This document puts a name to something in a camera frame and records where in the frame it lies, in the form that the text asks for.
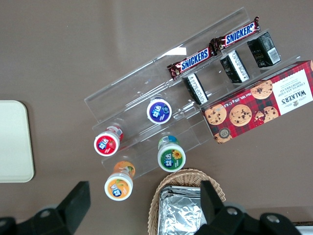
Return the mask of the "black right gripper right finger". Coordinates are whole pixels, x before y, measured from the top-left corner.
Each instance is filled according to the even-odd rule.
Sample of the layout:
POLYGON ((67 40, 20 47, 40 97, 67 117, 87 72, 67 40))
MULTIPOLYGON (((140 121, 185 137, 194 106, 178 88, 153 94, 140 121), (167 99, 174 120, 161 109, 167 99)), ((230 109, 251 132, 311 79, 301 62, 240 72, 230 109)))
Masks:
POLYGON ((225 206, 210 181, 201 181, 201 209, 206 224, 199 235, 296 235, 297 228, 285 216, 264 213, 254 219, 235 206, 225 206))

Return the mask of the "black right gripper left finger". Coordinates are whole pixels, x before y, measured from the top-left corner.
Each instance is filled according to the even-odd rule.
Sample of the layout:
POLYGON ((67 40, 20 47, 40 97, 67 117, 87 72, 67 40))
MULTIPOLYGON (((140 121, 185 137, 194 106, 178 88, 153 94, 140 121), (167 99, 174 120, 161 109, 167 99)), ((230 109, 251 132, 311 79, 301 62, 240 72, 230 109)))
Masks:
POLYGON ((0 219, 2 235, 72 235, 90 208, 88 181, 80 181, 56 208, 39 211, 17 224, 13 217, 0 219))

